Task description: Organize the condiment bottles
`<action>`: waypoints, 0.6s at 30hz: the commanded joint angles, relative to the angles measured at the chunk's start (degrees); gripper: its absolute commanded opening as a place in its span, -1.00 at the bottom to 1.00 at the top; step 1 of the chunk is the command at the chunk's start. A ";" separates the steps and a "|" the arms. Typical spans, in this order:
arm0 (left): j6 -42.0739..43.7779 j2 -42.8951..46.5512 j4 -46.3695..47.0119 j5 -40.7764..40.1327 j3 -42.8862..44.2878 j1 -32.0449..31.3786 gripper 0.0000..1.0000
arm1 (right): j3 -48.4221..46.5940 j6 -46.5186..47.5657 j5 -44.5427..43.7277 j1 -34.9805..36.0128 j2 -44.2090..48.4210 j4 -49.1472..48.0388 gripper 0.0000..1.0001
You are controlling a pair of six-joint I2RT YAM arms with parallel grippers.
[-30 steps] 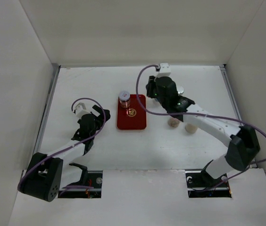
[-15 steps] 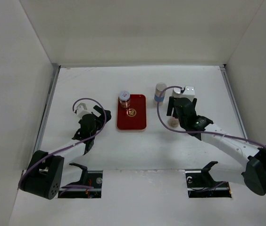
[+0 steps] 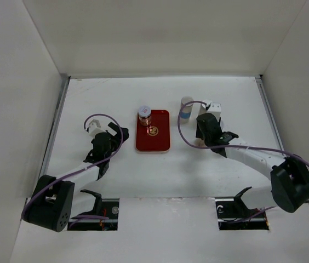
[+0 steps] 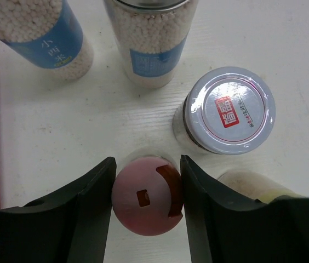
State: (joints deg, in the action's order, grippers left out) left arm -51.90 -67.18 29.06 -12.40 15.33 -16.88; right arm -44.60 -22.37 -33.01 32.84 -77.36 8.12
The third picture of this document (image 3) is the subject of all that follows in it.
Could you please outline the cream bottle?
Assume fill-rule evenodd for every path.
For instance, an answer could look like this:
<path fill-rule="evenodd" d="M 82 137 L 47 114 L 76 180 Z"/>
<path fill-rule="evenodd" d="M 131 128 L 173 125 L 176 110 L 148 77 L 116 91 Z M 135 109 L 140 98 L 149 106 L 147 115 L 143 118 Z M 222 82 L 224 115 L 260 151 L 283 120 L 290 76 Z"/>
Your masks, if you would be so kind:
<path fill-rule="evenodd" d="M 194 141 L 194 144 L 198 147 L 206 147 L 204 140 L 200 139 L 200 138 L 196 138 Z"/>

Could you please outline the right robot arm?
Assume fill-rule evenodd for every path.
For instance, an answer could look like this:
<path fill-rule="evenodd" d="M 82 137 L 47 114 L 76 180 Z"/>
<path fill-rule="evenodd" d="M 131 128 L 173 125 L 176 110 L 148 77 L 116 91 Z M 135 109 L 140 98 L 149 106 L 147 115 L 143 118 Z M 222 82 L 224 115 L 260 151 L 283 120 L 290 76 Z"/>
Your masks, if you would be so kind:
<path fill-rule="evenodd" d="M 196 136 L 204 141 L 206 147 L 225 158 L 243 163 L 270 181 L 266 187 L 246 187 L 235 195 L 233 210 L 238 216 L 247 216 L 254 208 L 263 207 L 280 207 L 293 213 L 309 200 L 309 171 L 299 157 L 253 149 L 237 134 L 222 131 L 212 113 L 199 115 L 196 121 Z"/>

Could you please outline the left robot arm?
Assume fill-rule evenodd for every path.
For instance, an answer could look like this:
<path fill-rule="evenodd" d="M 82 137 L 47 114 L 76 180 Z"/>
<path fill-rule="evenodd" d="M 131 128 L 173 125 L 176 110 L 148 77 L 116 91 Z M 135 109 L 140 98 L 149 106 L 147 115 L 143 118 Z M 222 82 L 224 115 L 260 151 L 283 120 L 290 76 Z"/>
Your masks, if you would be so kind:
<path fill-rule="evenodd" d="M 38 180 L 31 200 L 22 211 L 28 223 L 61 232 L 70 219 L 103 219 L 101 194 L 87 190 L 100 180 L 110 166 L 110 159 L 129 138 L 129 130 L 110 122 L 105 129 L 87 128 L 93 134 L 93 148 L 83 163 L 66 175 L 43 175 Z"/>

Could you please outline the glass jar white lid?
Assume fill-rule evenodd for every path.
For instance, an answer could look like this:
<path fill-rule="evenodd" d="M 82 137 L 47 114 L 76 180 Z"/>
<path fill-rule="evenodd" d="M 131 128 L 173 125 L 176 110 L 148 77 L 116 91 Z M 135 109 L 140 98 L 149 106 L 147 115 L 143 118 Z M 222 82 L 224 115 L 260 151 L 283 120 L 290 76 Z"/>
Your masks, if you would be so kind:
<path fill-rule="evenodd" d="M 141 125 L 148 127 L 151 124 L 152 111 L 149 106 L 143 105 L 138 109 L 138 120 Z"/>

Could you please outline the white granule bottle blue label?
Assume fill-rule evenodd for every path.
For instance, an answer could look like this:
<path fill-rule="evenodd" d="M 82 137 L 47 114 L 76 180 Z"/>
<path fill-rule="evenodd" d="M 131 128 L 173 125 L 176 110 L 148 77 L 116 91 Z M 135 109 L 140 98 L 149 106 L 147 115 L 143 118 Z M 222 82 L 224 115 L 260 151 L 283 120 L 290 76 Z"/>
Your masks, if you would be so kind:
<path fill-rule="evenodd" d="M 193 98 L 190 96 L 184 96 L 181 99 L 180 123 L 188 123 L 190 120 L 192 106 L 193 106 L 193 104 L 189 104 L 190 101 L 193 101 Z"/>

